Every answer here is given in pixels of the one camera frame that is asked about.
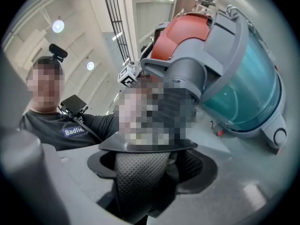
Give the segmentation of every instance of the black cable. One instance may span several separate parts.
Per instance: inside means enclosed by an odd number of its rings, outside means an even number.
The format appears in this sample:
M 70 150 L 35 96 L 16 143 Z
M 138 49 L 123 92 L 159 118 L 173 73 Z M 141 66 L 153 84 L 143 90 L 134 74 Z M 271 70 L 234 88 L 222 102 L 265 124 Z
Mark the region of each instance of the black cable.
M 88 128 L 81 121 L 79 121 L 79 119 L 77 117 L 74 117 L 73 120 L 75 122 L 77 122 L 80 126 L 82 126 L 83 128 L 85 128 L 86 130 L 88 130 L 95 138 L 97 138 L 100 141 L 100 143 L 103 142 L 102 139 L 97 136 L 97 134 L 95 134 L 90 128 Z
M 60 108 L 60 106 L 57 106 L 57 107 L 61 111 L 61 114 L 64 114 L 63 111 L 62 111 L 62 109 Z

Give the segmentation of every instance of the red vacuum part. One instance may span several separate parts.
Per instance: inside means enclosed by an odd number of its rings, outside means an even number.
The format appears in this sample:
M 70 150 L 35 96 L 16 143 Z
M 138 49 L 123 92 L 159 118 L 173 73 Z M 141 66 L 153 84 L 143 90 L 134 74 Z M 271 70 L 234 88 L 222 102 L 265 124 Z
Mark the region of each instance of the red vacuum part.
M 205 41 L 210 33 L 207 25 L 208 18 L 206 15 L 199 14 L 175 17 L 158 37 L 151 58 L 167 61 L 183 41 L 190 38 Z

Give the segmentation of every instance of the white wall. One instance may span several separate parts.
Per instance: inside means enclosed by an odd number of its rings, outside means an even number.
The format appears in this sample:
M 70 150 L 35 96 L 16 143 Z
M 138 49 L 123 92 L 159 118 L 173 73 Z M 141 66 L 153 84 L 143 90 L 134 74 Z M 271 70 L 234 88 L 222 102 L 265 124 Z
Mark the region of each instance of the white wall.
M 154 29 L 169 20 L 173 2 L 169 0 L 135 0 L 139 44 L 152 35 Z

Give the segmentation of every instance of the man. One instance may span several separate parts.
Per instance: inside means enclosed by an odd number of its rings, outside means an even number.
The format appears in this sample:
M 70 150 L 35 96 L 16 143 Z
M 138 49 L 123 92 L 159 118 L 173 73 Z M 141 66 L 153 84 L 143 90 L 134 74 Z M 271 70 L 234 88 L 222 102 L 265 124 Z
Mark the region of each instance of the man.
M 56 150 L 68 150 L 100 143 L 95 136 L 78 123 L 57 112 L 64 89 L 64 74 L 60 63 L 51 57 L 42 57 L 33 65 L 26 78 L 32 91 L 30 109 L 20 122 L 20 128 L 35 134 L 42 143 Z M 119 130 L 118 116 L 83 114 L 83 123 L 105 140 Z

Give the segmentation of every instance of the gray plastic surface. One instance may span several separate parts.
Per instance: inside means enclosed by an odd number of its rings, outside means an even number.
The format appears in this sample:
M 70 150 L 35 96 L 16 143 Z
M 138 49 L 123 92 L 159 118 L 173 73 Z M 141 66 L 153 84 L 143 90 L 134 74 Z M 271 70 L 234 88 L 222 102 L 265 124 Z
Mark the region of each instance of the gray plastic surface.
M 1 104 L 0 126 L 6 128 L 17 128 L 22 114 L 31 97 L 24 82 L 8 63 L 6 56 L 0 51 L 0 96 L 5 103 Z
M 165 76 L 165 68 L 168 68 L 172 65 L 170 61 L 163 61 L 158 59 L 149 58 L 150 54 L 147 58 L 144 58 L 141 61 L 141 67 L 147 73 L 150 73 L 154 76 L 164 77 Z
M 217 13 L 214 25 L 217 25 L 221 28 L 226 29 L 231 34 L 235 34 L 235 24 L 234 22 L 228 18 L 228 16 L 224 15 L 223 13 Z
M 96 147 L 95 145 L 59 152 L 60 157 L 70 158 L 66 168 L 72 174 L 72 178 L 82 178 L 81 181 L 78 179 L 75 181 L 86 194 L 97 194 L 99 189 L 104 190 L 103 187 L 109 191 L 106 179 L 101 179 L 95 174 L 93 174 L 95 177 L 82 175 L 92 173 L 86 165 L 86 157 L 88 154 L 92 155 Z M 246 165 L 229 153 L 201 145 L 196 150 L 216 161 L 219 169 L 216 180 L 199 194 L 176 196 L 174 202 L 152 224 L 194 224 L 199 218 L 203 224 L 234 224 L 260 209 L 281 191 L 259 170 Z M 248 186 L 254 186 L 263 200 L 249 198 L 249 194 L 245 191 Z M 94 201 L 101 198 L 101 194 L 98 196 L 94 197 Z
M 213 128 L 212 128 L 213 132 L 215 135 L 218 135 L 218 132 L 221 132 L 223 130 L 223 127 L 220 126 L 219 124 L 216 124 Z
M 222 64 L 228 59 L 233 41 L 233 34 L 219 26 L 213 26 L 203 49 Z
M 156 114 L 156 112 L 153 112 L 152 114 L 157 115 L 157 117 L 159 117 L 158 119 L 163 123 L 163 117 L 165 117 L 166 121 L 165 121 L 165 125 L 167 125 L 169 122 L 171 123 L 170 126 L 172 128 L 175 127 L 175 122 L 174 122 L 174 116 L 175 114 L 178 116 L 177 113 L 179 112 L 175 112 L 175 108 L 176 105 L 174 106 L 174 102 L 173 100 L 172 102 L 172 111 L 173 113 L 169 114 L 169 113 L 165 113 L 162 114 L 162 112 L 160 112 L 159 114 Z M 184 104 L 182 103 L 178 103 L 177 104 L 177 108 L 180 109 L 184 109 L 184 107 L 186 107 L 185 110 L 189 111 L 189 106 L 187 107 L 184 106 Z M 189 113 L 184 113 L 183 115 L 185 115 L 184 117 L 187 120 L 188 119 L 188 115 Z M 157 120 L 156 117 L 151 117 L 149 120 L 151 120 L 152 122 L 155 122 Z M 105 151 L 114 151 L 114 152 L 123 152 L 123 153 L 157 153 L 157 152 L 171 152 L 171 151 L 179 151 L 179 150 L 186 150 L 186 149 L 193 149 L 195 147 L 197 147 L 197 144 L 194 142 L 191 142 L 188 139 L 185 140 L 181 140 L 181 141 L 177 141 L 176 143 L 174 142 L 174 140 L 168 140 L 168 141 L 164 141 L 164 144 L 160 144 L 158 143 L 158 139 L 155 139 L 155 136 L 159 136 L 158 135 L 158 131 L 160 130 L 160 128 L 162 127 L 162 124 L 159 125 L 154 125 L 151 124 L 150 122 L 148 123 L 149 127 L 148 128 L 152 128 L 152 141 L 150 143 L 146 144 L 137 144 L 137 142 L 135 140 L 127 140 L 125 139 L 123 134 L 120 134 L 119 132 L 116 132 L 115 134 L 111 135 L 109 138 L 107 138 L 106 140 L 104 140 L 102 143 L 100 143 L 98 145 L 98 148 L 101 150 L 105 150 Z M 138 128 L 135 131 L 136 134 L 145 134 L 147 133 L 147 129 L 146 128 Z
M 106 191 L 101 193 L 105 180 L 100 181 L 87 167 L 84 155 L 87 152 L 76 150 L 80 156 L 77 161 L 68 156 L 68 162 L 72 162 L 76 171 L 70 176 L 70 171 L 65 169 L 66 159 L 62 163 L 53 146 L 40 144 L 39 139 L 27 131 L 2 129 L 0 147 L 4 176 L 43 224 L 98 225 L 102 221 L 127 224 L 99 207 L 95 203 L 97 200 L 88 197 L 86 191 L 90 187 L 94 188 L 94 198 L 102 197 Z M 86 149 L 88 156 L 95 152 L 91 148 Z M 107 191 L 111 189 L 111 182 L 109 185 Z
M 262 128 L 262 132 L 266 137 L 268 144 L 279 149 L 287 139 L 285 120 L 279 114 L 266 128 Z
M 187 89 L 199 102 L 206 82 L 206 69 L 195 60 L 181 59 L 166 70 L 164 82 Z
M 176 60 L 186 58 L 193 59 L 203 66 L 209 67 L 219 76 L 223 75 L 223 65 L 218 62 L 216 58 L 204 51 L 203 47 L 204 42 L 199 39 L 191 38 L 185 40 L 178 45 L 173 53 L 172 58 L 170 59 L 170 62 L 175 62 Z
M 227 58 L 222 62 L 223 74 L 216 82 L 212 83 L 205 89 L 204 93 L 201 96 L 202 103 L 209 100 L 218 91 L 220 91 L 220 89 L 224 87 L 224 85 L 228 83 L 228 81 L 238 70 L 245 55 L 249 34 L 247 21 L 242 15 L 238 15 L 233 19 L 233 21 L 236 24 L 236 33 L 230 52 Z
M 162 28 L 166 28 L 169 25 L 169 23 L 170 22 L 161 23 L 155 28 L 155 30 L 161 30 Z

